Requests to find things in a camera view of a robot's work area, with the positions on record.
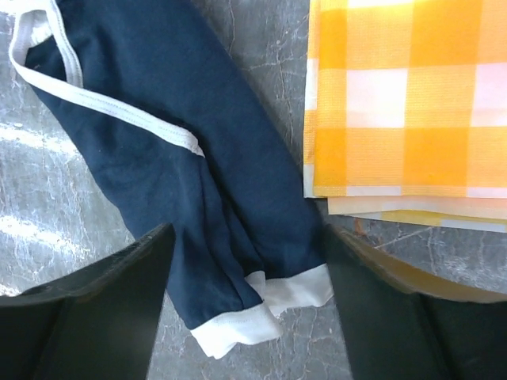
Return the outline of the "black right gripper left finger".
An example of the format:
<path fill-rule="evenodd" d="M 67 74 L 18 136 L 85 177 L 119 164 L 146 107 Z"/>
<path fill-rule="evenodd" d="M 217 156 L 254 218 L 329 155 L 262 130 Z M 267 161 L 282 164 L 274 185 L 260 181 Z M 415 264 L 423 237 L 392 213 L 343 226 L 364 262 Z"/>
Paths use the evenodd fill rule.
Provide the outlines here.
<path fill-rule="evenodd" d="M 1 297 L 3 379 L 145 379 L 175 233 L 161 225 L 69 275 Z"/>

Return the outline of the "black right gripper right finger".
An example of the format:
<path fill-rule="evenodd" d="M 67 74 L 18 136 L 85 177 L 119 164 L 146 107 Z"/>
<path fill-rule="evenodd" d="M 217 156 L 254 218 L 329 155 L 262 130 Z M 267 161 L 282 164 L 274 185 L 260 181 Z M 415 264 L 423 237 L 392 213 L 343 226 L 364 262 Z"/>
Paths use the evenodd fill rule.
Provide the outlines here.
<path fill-rule="evenodd" d="M 505 294 L 425 272 L 334 226 L 322 246 L 355 379 L 505 378 Z"/>

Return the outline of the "navy blue white-trimmed underwear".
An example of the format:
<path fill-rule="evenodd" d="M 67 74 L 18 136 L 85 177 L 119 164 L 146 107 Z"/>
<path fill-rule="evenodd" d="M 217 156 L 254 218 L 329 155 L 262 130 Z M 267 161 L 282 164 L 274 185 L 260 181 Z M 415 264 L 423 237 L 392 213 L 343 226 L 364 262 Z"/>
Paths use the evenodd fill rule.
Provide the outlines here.
<path fill-rule="evenodd" d="M 9 56 L 125 226 L 175 229 L 167 291 L 204 353 L 332 297 L 323 224 L 280 134 L 190 1 L 19 1 Z"/>

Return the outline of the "yellow checkered cloth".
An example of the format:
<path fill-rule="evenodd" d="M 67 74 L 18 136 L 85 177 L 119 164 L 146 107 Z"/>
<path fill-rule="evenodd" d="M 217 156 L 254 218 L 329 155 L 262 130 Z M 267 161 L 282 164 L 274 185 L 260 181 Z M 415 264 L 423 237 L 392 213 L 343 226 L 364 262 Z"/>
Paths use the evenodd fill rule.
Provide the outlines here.
<path fill-rule="evenodd" d="M 330 214 L 505 232 L 505 2 L 311 2 L 304 121 Z"/>

